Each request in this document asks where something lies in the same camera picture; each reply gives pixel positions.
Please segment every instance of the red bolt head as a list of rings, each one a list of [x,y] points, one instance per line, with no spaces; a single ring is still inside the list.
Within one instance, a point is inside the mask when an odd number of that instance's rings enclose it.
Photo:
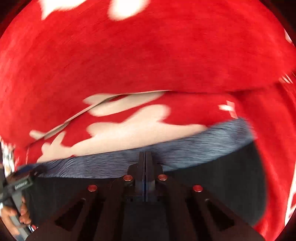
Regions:
[[[166,181],[168,179],[168,176],[165,174],[160,174],[160,175],[158,175],[158,179],[160,181]]]
[[[131,180],[133,179],[133,176],[132,176],[132,175],[125,175],[125,176],[123,177],[123,179],[124,179],[126,182],[129,182],[129,181],[131,181]]]
[[[201,192],[203,190],[201,185],[194,185],[192,189],[195,192]]]
[[[94,184],[89,185],[87,187],[87,190],[89,190],[90,192],[95,192],[97,189],[98,189],[97,185],[94,185]]]

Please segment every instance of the hand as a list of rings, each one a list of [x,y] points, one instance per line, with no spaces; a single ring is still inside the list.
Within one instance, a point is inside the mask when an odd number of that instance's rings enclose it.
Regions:
[[[25,204],[25,199],[22,197],[22,206],[20,208],[20,222],[24,224],[31,224],[31,219],[29,217],[29,212]],[[13,235],[19,235],[19,231],[16,226],[10,220],[10,217],[17,215],[17,211],[11,207],[4,206],[1,210],[1,217],[4,225],[7,227],[8,231]]]
[[[26,200],[22,197],[22,206],[20,207],[20,222],[24,224],[31,224],[30,214],[26,206]]]
[[[17,211],[12,209],[11,207],[4,206],[1,209],[2,221],[8,229],[8,231],[12,234],[12,236],[17,236],[20,234],[16,226],[10,220],[10,217],[15,215],[17,215]]]

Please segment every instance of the red fabric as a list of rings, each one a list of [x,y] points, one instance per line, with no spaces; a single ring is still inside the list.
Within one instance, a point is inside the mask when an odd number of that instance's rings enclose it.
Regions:
[[[30,131],[49,132],[95,94],[173,91],[111,115],[79,115],[63,129],[66,149],[89,139],[93,123],[123,123],[151,106],[169,107],[162,123],[211,126],[235,117],[220,108],[229,101],[258,137],[268,206],[256,229],[274,240],[296,160],[295,87],[285,75],[292,80],[296,52],[281,24],[257,0],[151,0],[121,21],[108,17],[109,3],[87,0],[42,20],[33,0],[1,37],[0,135],[16,145],[17,164],[36,162],[61,134],[36,141]]]

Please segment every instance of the gray handle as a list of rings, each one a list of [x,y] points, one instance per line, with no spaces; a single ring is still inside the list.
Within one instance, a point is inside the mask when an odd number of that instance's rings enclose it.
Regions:
[[[12,195],[12,199],[15,203],[15,206],[20,213],[20,207],[22,206],[22,192],[16,192]],[[24,240],[31,234],[29,228],[20,222],[20,215],[10,217],[12,223],[17,227],[20,235],[23,237]]]

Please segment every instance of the red and white patterned fabric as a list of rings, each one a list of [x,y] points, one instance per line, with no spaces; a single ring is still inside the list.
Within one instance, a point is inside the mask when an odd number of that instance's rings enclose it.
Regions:
[[[246,118],[268,185],[256,229],[272,241],[295,209],[295,67],[257,0],[32,0],[0,39],[0,135],[20,166]]]

